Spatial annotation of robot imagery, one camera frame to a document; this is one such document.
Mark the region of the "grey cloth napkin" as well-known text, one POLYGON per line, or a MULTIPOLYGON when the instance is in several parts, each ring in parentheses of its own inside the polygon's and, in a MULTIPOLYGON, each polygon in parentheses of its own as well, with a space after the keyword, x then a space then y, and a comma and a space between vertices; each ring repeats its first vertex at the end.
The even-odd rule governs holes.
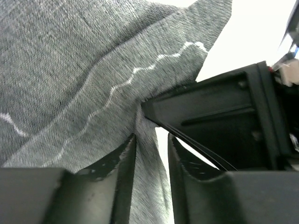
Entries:
POLYGON ((129 221, 166 224, 171 190, 141 102, 193 83, 228 22, 229 0, 0 3, 0 165, 77 172, 131 134, 129 221))

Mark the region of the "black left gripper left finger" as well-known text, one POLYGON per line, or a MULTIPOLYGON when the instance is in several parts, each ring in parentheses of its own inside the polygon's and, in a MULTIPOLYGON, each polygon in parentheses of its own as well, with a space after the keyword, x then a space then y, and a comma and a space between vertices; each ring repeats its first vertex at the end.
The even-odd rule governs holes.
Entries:
POLYGON ((127 224, 136 136, 73 174, 62 168, 3 168, 3 224, 127 224))

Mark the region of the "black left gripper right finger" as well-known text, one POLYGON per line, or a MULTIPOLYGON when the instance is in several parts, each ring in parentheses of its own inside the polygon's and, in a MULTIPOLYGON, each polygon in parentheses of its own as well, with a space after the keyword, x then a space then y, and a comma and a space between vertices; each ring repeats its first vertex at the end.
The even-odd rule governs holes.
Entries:
POLYGON ((168 136, 174 222, 177 224, 296 224, 295 171, 223 172, 168 136))

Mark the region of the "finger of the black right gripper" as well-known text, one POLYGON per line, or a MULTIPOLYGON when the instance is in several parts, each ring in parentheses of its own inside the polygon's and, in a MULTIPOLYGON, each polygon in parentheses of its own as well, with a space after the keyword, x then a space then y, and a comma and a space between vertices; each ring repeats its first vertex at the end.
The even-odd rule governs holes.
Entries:
POLYGON ((283 170, 292 154, 286 113, 265 62, 167 91, 142 110, 222 170, 283 170))

